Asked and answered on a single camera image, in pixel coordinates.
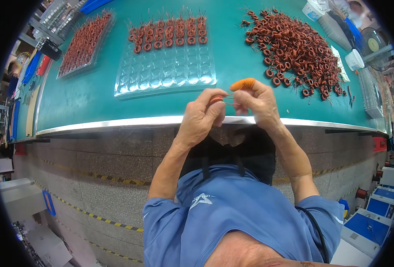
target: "white machine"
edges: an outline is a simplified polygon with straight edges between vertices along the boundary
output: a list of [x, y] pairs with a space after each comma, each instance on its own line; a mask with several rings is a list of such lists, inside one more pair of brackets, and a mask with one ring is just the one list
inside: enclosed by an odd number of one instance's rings
[[366, 209], [370, 212], [391, 219], [394, 216], [394, 199], [372, 194], [369, 198]]
[[394, 186], [394, 168], [383, 167], [382, 168], [382, 178], [379, 183]]
[[358, 267], [368, 267], [372, 258], [364, 254], [357, 248], [353, 247], [344, 239], [341, 239], [339, 246], [333, 254], [330, 264], [337, 264], [342, 266], [358, 266]]
[[345, 223], [341, 238], [374, 258], [384, 243], [392, 220], [360, 208]]

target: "blue panel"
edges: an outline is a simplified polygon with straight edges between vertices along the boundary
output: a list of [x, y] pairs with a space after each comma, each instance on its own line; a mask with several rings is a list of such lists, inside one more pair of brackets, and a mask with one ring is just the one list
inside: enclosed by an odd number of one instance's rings
[[13, 125], [12, 132], [10, 133], [10, 138], [16, 138], [16, 132], [18, 131], [18, 116], [19, 116], [19, 106], [21, 102], [19, 100], [16, 101], [15, 110], [13, 111]]
[[394, 189], [394, 186], [392, 186], [392, 185], [386, 185], [386, 184], [383, 184], [383, 185], [382, 185], [382, 187], [386, 187], [386, 188]]
[[52, 216], [56, 216], [55, 207], [53, 206], [53, 202], [52, 202], [52, 196], [49, 194], [48, 191], [43, 190], [43, 198], [44, 198], [44, 202], [46, 203], [47, 211]]
[[375, 190], [374, 194], [378, 195], [378, 196], [391, 198], [392, 200], [394, 200], [394, 192], [391, 192], [391, 191], [388, 191], [388, 190], [385, 190], [385, 189], [378, 188], [378, 189]]
[[380, 246], [390, 228], [388, 225], [372, 220], [360, 213], [356, 213], [344, 226]]
[[389, 207], [390, 205], [388, 203], [371, 198], [366, 210], [385, 217]]

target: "hand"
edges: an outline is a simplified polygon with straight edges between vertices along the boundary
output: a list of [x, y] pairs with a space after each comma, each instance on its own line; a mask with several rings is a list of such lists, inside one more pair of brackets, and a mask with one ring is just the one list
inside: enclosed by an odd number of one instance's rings
[[266, 131], [281, 123], [273, 89], [268, 85], [247, 78], [232, 84], [230, 90], [234, 92], [236, 115], [248, 115], [249, 108], [256, 124]]
[[183, 149], [189, 150], [209, 134], [213, 126], [221, 127], [225, 118], [225, 103], [216, 102], [210, 106], [212, 96], [227, 93], [221, 89], [205, 89], [193, 102], [187, 104], [184, 118], [174, 143]]

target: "black strap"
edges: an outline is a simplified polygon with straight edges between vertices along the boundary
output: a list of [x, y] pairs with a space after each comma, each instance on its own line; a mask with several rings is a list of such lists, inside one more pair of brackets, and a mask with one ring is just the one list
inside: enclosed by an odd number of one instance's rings
[[320, 227], [319, 227], [318, 223], [316, 222], [316, 219], [314, 219], [312, 214], [309, 211], [307, 211], [306, 209], [301, 208], [301, 207], [295, 207], [295, 208], [303, 211], [310, 218], [310, 221], [312, 222], [312, 224], [316, 227], [317, 232], [319, 233], [320, 242], [322, 243], [322, 247], [320, 248], [319, 246], [317, 246], [317, 248], [319, 249], [320, 254], [322, 254], [323, 262], [329, 264], [329, 255], [328, 255], [328, 250], [326, 249], [325, 239], [323, 238], [322, 231], [320, 230]]

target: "copper wire spool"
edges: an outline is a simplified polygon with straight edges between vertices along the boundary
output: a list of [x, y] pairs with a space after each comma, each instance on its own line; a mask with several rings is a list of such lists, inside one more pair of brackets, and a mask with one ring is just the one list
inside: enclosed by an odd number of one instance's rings
[[220, 94], [212, 96], [212, 98], [209, 100], [209, 105], [220, 101], [223, 101], [223, 96], [221, 96]]
[[356, 198], [366, 199], [367, 198], [367, 191], [361, 189], [360, 187], [357, 189]]

